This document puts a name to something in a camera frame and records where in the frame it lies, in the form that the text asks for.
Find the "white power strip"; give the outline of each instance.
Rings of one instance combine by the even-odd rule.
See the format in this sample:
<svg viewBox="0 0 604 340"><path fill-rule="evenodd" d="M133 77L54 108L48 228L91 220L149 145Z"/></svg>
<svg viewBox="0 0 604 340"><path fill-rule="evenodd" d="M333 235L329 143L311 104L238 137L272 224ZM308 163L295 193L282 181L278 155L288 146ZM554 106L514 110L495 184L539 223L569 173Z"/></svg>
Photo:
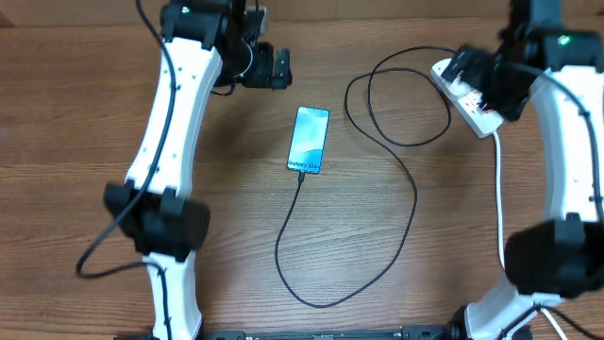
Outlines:
<svg viewBox="0 0 604 340"><path fill-rule="evenodd" d="M449 62L451 59L437 62L430 72L432 77L480 138L492 135L501 127L504 118L495 110L481 109L482 93L462 82L459 77L452 83L441 77Z"/></svg>

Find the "phone screen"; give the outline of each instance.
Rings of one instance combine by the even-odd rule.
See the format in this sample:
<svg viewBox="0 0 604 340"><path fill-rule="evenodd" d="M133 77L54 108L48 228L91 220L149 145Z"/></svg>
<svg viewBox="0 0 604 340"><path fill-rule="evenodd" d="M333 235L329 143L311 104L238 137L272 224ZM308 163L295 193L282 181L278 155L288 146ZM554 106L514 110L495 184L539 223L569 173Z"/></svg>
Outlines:
<svg viewBox="0 0 604 340"><path fill-rule="evenodd" d="M311 174L321 172L328 123L328 110L305 107L298 109L287 161L288 169Z"/></svg>

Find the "wood grain surface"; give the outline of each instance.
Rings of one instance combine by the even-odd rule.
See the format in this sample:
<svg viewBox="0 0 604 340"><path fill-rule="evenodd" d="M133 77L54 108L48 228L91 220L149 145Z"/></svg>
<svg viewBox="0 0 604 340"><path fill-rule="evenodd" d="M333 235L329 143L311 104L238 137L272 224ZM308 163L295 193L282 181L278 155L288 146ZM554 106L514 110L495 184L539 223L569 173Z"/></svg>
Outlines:
<svg viewBox="0 0 604 340"><path fill-rule="evenodd" d="M167 0L143 0L151 20ZM272 21L507 16L509 0L260 0ZM604 0L562 0L566 16L604 15ZM141 25L134 0L0 0L17 27Z"/></svg>
<svg viewBox="0 0 604 340"><path fill-rule="evenodd" d="M393 257L413 202L401 168L344 118L345 87L391 53L422 44L495 48L500 19L413 19L275 24L268 39L292 49L286 91L240 88L213 97L197 147L194 193L212 210L196 264L208 332L390 329L446 322L479 300L502 273L496 251L494 146L453 111L436 142L394 150L419 188L411 233L391 271L340 306L297 303L274 264L277 232L296 174L285 169L299 106L331 111L324 170L307 176L281 243L285 277L299 295L325 303L372 279ZM597 17L572 27L604 32ZM110 339L153 323L146 273L78 280L76 260L109 222L102 194L123 180L145 130L159 52L144 28L0 30L0 339ZM415 52L389 65L426 72L448 57ZM423 141L446 122L442 101L416 75L384 75L372 97L398 141ZM355 119L377 135L366 87L351 91ZM533 108L501 130L506 234L540 221L545 172ZM89 268L139 259L115 232ZM604 295L562 309L604 333ZM537 338L550 326L533 322ZM579 338L565 325L569 338Z"/></svg>
<svg viewBox="0 0 604 340"><path fill-rule="evenodd" d="M7 19L2 10L0 10L0 28L5 27L14 27L14 25Z"/></svg>

